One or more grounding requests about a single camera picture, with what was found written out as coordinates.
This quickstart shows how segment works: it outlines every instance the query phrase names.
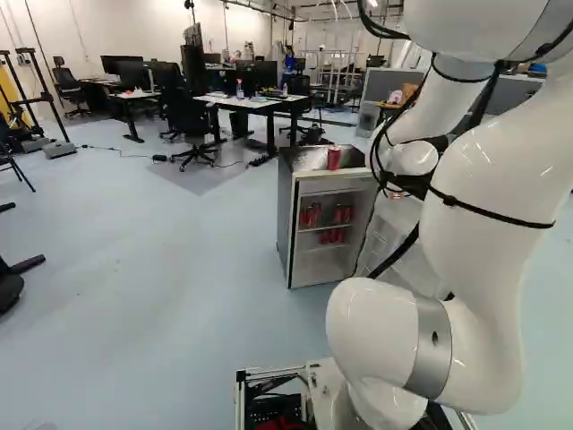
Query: ceiling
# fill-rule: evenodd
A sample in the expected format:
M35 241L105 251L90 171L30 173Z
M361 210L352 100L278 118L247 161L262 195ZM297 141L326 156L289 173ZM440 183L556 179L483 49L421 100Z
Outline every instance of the ceiling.
M294 7L295 13L298 17L308 19L312 17L313 21L334 21L335 15L333 12L332 3L330 0L321 0L319 6L316 7L317 0L286 0L287 7ZM333 0L337 7L338 18L347 19L348 12L340 0ZM397 17L401 16L404 11L404 0L373 0L377 7L372 7L367 0L367 10L372 13L372 18L375 20L381 19L383 16ZM350 13L358 16L358 8L356 6L357 0L345 0ZM276 0L277 4L284 5L281 0Z

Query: desk leg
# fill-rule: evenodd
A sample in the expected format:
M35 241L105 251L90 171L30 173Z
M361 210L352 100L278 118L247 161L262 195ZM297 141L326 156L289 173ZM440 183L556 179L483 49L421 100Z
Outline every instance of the desk leg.
M125 115L127 116L127 125L129 125L129 134L124 134L124 138L137 143L144 143L145 141L141 139L140 136L137 135L137 130L135 129L131 103L128 100L126 100L124 106L125 106Z
M218 123L218 108L217 107L214 107L210 111L210 119L211 119L211 131L213 133L213 137L215 138L215 143L226 142L227 139L221 139L221 127Z
M290 112L290 147L296 146L296 127L298 122L298 110L291 110Z
M257 167L273 159L277 155L275 146L275 121L272 111L267 114L267 153L249 162L249 166Z
M267 153L271 158L277 154L277 147L275 146L275 121L272 111L267 115Z

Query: shelf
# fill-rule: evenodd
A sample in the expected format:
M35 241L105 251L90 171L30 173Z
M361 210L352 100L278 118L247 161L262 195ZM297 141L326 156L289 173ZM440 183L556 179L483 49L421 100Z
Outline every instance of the shelf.
M328 191L310 191L308 193L301 193L301 198L303 197L314 197L316 195L331 195L331 194L345 194L345 193L362 193L368 191L367 187L362 188L344 188L339 190L328 190Z
M325 227L299 228L297 233L306 233L307 231L321 231L321 230L329 230L331 228L347 228L347 227L352 227L352 224L335 224L333 226L325 226Z
M333 249L346 248L346 247L348 247L348 244L321 245L316 248L301 249L297 252L301 254L318 253L319 251L331 251Z

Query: red can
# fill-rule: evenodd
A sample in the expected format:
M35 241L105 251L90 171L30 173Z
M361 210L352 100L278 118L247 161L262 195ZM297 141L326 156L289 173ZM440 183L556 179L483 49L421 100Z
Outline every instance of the red can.
M326 168L328 170L338 170L340 168L340 156L342 150L337 149L337 147L329 148L329 154L327 156Z

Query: white wall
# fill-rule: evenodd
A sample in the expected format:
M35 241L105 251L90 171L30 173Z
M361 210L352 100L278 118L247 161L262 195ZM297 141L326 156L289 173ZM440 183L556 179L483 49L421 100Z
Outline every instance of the white wall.
M213 52L220 52L226 44L223 4L219 0L194 2L205 51L212 48ZM49 67L54 67L52 56L63 56L76 78L103 73L101 55L139 55L145 59L180 62L183 31L192 24L191 13L185 10L183 0L28 0L28 4ZM9 21L15 44L37 49L42 71L49 81L24 0L0 0L0 7ZM78 27L74 23L72 7ZM244 42L249 40L254 42L257 54L266 55L269 19L266 14L229 5L229 49L243 49ZM78 28L85 50L78 37ZM14 49L3 21L0 21L0 49ZM21 80L32 91L35 84L28 69L18 67ZM36 84L36 87L38 95L39 86ZM38 111L43 117L51 117L47 105L38 107Z

